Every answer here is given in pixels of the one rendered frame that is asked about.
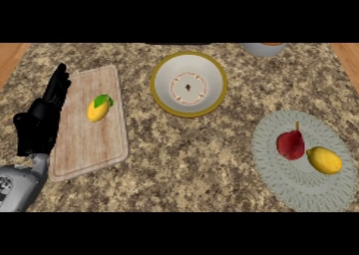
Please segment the pale wooden cutting board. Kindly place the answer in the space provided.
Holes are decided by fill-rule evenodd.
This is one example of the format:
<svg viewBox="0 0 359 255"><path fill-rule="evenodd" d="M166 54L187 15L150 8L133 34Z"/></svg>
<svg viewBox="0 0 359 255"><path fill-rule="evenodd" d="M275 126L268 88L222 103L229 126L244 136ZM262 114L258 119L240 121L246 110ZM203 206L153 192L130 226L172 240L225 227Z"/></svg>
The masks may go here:
<svg viewBox="0 0 359 255"><path fill-rule="evenodd" d="M114 65L74 73L61 113L56 145L51 153L51 180L64 181L129 157L129 135L119 70ZM89 105L108 95L114 105L107 116L89 121Z"/></svg>

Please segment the yellow lemon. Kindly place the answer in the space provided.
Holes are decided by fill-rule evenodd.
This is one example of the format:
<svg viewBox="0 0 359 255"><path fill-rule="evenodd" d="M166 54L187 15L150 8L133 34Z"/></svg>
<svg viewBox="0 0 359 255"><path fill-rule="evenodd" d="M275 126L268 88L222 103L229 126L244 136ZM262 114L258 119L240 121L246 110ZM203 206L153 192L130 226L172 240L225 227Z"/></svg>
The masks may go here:
<svg viewBox="0 0 359 255"><path fill-rule="evenodd" d="M306 155L311 165L321 173L336 174L342 170L342 158L328 148L315 146L306 150Z"/></svg>

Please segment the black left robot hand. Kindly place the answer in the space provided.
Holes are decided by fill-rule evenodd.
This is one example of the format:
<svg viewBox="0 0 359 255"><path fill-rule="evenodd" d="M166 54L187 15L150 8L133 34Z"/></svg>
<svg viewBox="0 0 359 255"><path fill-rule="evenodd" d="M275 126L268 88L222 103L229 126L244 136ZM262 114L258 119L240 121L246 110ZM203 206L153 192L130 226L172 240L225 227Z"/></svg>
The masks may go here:
<svg viewBox="0 0 359 255"><path fill-rule="evenodd" d="M59 64L52 75L46 92L39 98L27 113L14 117L18 132L18 155L28 156L34 153L49 154L56 143L61 111L71 87L67 65Z"/></svg>

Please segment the pale grey woven placemat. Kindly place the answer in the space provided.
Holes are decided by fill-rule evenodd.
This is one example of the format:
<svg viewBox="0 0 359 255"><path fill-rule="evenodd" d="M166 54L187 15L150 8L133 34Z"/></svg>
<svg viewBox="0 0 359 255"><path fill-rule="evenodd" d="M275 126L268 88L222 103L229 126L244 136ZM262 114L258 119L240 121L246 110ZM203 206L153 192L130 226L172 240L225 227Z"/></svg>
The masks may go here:
<svg viewBox="0 0 359 255"><path fill-rule="evenodd" d="M277 150L277 138L300 128L305 148L328 148L342 158L342 171L321 173L303 155L289 160ZM354 201L358 170L345 141L314 115L300 111L272 112L259 122L252 139L256 170L277 199L296 211L345 211Z"/></svg>

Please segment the red pear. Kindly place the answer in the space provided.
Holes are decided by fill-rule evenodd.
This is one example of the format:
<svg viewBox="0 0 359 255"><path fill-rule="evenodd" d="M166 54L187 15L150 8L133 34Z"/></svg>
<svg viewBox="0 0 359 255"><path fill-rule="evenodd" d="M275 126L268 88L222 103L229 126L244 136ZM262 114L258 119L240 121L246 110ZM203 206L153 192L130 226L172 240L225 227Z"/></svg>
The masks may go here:
<svg viewBox="0 0 359 255"><path fill-rule="evenodd" d="M294 123L294 130L284 132L277 138L278 153L289 159L296 160L305 154L305 141L300 132L300 124Z"/></svg>

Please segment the white bowl with yellow rim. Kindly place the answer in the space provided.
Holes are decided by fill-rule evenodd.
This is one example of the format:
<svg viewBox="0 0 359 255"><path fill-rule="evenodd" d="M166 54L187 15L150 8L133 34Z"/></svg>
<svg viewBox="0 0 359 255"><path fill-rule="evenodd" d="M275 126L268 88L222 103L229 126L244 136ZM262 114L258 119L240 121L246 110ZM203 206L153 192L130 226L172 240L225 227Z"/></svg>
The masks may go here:
<svg viewBox="0 0 359 255"><path fill-rule="evenodd" d="M151 77L151 92L166 112L182 118L207 115L226 95L226 73L216 59L194 51L161 60Z"/></svg>

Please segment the yellow mango with green leaf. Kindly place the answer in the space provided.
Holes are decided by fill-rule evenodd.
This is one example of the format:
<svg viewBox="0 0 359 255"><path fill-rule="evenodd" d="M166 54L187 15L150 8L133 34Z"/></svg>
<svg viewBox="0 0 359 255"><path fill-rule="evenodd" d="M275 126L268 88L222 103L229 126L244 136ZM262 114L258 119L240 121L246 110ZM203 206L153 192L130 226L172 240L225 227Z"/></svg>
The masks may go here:
<svg viewBox="0 0 359 255"><path fill-rule="evenodd" d="M87 119L92 123L98 122L107 116L113 105L114 99L108 94L95 97L87 109Z"/></svg>

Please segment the grey cup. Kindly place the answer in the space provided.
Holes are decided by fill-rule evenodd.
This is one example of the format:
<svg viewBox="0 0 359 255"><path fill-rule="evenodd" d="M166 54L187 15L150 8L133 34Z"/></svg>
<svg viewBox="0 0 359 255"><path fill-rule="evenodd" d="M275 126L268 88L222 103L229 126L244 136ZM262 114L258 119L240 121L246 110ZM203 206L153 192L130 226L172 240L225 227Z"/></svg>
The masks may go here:
<svg viewBox="0 0 359 255"><path fill-rule="evenodd" d="M260 57L272 57L283 52L286 44L268 45L263 43L244 43L243 47L250 54Z"/></svg>

